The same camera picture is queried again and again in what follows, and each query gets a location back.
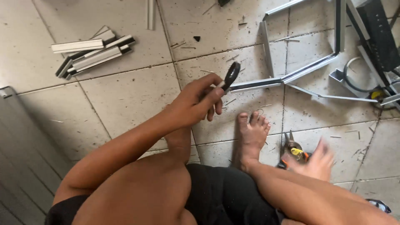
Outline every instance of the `dirty floor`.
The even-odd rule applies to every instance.
[[[0,1],[0,86],[10,85],[65,154],[78,161],[92,149],[158,113],[190,81],[224,76],[236,57],[244,69],[237,82],[268,78],[259,22],[264,12],[289,0],[233,0],[223,8],[213,0],[158,0],[155,30],[146,30],[145,0]],[[357,6],[360,0],[354,1]],[[398,0],[382,0],[388,20]],[[325,0],[306,1],[271,17],[270,40],[292,36],[299,42],[271,43],[274,71],[288,74],[332,52],[334,7]],[[346,27],[346,51],[338,59],[294,82],[318,94],[349,96],[328,75],[360,53],[354,29]],[[88,39],[103,25],[137,40],[133,52],[65,81],[54,76],[63,61],[50,45]],[[400,40],[400,22],[393,28]],[[193,36],[201,36],[197,42]],[[171,45],[185,41],[185,47]],[[365,63],[351,76],[366,77]],[[400,216],[400,114],[381,112],[368,103],[314,98],[288,86],[228,94],[232,101],[212,123],[192,129],[191,162],[228,166],[235,116],[262,109],[272,128],[261,161],[276,165],[282,133],[293,130],[304,149],[320,138],[336,152],[331,182],[365,198],[380,199]],[[166,151],[164,139],[147,155]]]

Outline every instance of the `black tool handle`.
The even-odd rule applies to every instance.
[[[236,80],[240,72],[240,63],[233,62],[230,66],[228,73],[225,76],[225,84],[221,87],[224,91],[226,91],[232,83]]]

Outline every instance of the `person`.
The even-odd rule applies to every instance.
[[[186,165],[191,126],[222,113],[212,73],[186,85],[160,113],[80,160],[62,180],[46,225],[398,224],[363,198],[329,183],[333,154],[321,139],[306,165],[263,165],[265,116],[238,115],[235,168]],[[139,159],[162,137],[168,152]]]

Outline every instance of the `foot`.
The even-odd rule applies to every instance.
[[[190,127],[181,128],[165,136],[168,151],[187,163],[190,157]]]
[[[283,155],[282,159],[288,163],[289,168],[295,173],[329,182],[334,161],[333,156],[334,154],[326,141],[321,138],[317,148],[306,164],[299,164],[289,154]]]
[[[258,111],[252,113],[250,122],[247,122],[248,114],[243,112],[238,115],[239,123],[239,146],[236,152],[236,166],[247,172],[247,164],[258,161],[261,148],[265,144],[271,124],[265,116],[259,116]]]

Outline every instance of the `aluminum window frame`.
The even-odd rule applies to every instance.
[[[335,42],[334,42],[334,53],[330,55],[318,59],[317,61],[304,66],[284,77],[275,78],[274,77],[274,68],[271,59],[271,52],[270,52],[270,41],[268,39],[268,27],[267,27],[267,20],[273,14],[281,12],[287,8],[295,6],[299,3],[309,1],[309,0],[294,0],[283,4],[277,8],[269,10],[265,13],[264,19],[260,22],[261,33],[262,33],[262,42],[264,46],[264,57],[267,65],[267,70],[269,75],[271,76],[270,79],[262,79],[262,80],[254,80],[244,83],[233,84],[230,87],[231,93],[237,92],[244,92],[249,90],[256,90],[262,88],[270,88],[274,86],[280,86],[282,84],[288,84],[308,73],[311,73],[323,66],[328,65],[331,63],[336,57],[338,57],[339,53],[344,52],[344,33],[346,28],[346,0],[335,0]]]

